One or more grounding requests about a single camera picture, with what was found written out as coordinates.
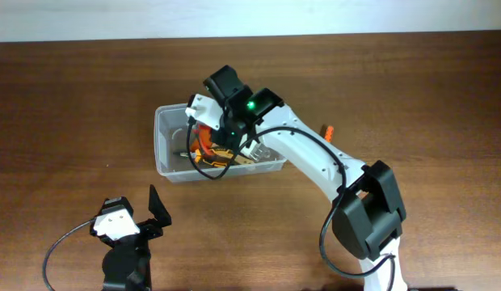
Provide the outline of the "clear box of coloured bits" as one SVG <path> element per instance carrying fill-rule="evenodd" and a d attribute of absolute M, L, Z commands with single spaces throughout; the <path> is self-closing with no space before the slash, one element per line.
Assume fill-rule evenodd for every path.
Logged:
<path fill-rule="evenodd" d="M 252 141 L 249 145 L 246 145 L 240 150 L 240 155 L 254 162 L 265 162 L 273 158 L 272 150 L 257 141 Z"/>

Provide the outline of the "red handled side cutters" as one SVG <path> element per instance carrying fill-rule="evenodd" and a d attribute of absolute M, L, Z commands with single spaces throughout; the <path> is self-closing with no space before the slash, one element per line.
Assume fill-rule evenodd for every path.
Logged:
<path fill-rule="evenodd" d="M 215 154 L 212 150 L 213 142 L 211 141 L 211 132 L 212 129 L 207 125 L 198 125 L 193 130 L 195 139 L 190 145 L 190 151 L 192 153 L 200 153 L 206 158 L 213 158 Z"/>

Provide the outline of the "clear plastic storage container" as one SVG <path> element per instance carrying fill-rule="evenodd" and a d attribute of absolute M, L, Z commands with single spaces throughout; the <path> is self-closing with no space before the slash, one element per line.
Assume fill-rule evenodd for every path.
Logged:
<path fill-rule="evenodd" d="M 154 117 L 154 156 L 156 169 L 172 183 L 208 180 L 189 162 L 185 153 L 187 116 L 185 103 L 159 107 Z M 269 158 L 260 159 L 250 165 L 234 165 L 225 173 L 224 178 L 235 175 L 253 175 L 280 171 L 286 158 L 272 151 Z"/>

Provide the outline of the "orange perforated plastic bar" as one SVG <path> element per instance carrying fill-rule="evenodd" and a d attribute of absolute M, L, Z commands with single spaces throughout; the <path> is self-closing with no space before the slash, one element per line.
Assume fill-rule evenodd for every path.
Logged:
<path fill-rule="evenodd" d="M 324 138 L 325 141 L 327 142 L 332 142 L 333 139 L 333 134 L 334 134 L 334 127 L 328 124 L 324 124 L 321 128 L 321 137 Z"/>

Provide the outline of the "orange scraper with wooden handle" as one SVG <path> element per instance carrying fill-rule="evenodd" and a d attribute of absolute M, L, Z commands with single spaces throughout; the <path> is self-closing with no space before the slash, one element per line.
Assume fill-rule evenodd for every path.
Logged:
<path fill-rule="evenodd" d="M 216 158 L 223 161 L 229 161 L 231 158 L 234 158 L 234 162 L 238 165 L 250 165 L 255 163 L 253 160 L 246 158 L 243 155 L 234 155 L 232 150 L 228 150 L 223 147 L 212 148 L 210 151 Z"/>

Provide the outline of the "orange black long-nose pliers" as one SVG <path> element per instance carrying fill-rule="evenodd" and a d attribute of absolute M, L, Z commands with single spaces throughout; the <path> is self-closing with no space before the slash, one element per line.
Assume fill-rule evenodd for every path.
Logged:
<path fill-rule="evenodd" d="M 205 163 L 211 167 L 226 167 L 230 159 L 234 156 L 231 150 L 208 149 L 208 151 L 205 152 L 201 148 L 197 148 L 190 152 L 176 151 L 173 155 L 180 158 L 191 157 L 196 164 Z"/>

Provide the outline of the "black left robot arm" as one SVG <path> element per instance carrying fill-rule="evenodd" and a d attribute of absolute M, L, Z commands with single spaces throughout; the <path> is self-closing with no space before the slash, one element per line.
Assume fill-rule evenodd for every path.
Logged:
<path fill-rule="evenodd" d="M 90 227 L 90 234 L 108 245 L 102 261 L 103 290 L 151 290 L 149 241 L 163 236 L 171 216 L 154 185 L 149 186 L 148 209 L 153 216 L 136 223 L 133 207 L 124 196 L 106 199 Z"/>

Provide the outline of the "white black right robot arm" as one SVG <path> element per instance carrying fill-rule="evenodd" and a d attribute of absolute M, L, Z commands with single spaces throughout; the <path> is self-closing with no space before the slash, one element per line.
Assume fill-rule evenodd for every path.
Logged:
<path fill-rule="evenodd" d="M 366 290 L 406 290 L 399 245 L 406 209 L 393 170 L 382 161 L 368 165 L 345 154 L 306 126 L 273 91 L 252 91 L 225 65 L 204 80 L 221 108 L 221 140 L 232 150 L 257 141 L 288 159 L 331 203 L 319 235 L 319 251 L 340 276 L 363 279 Z M 339 269 L 325 248 L 327 232 L 360 264 Z"/>

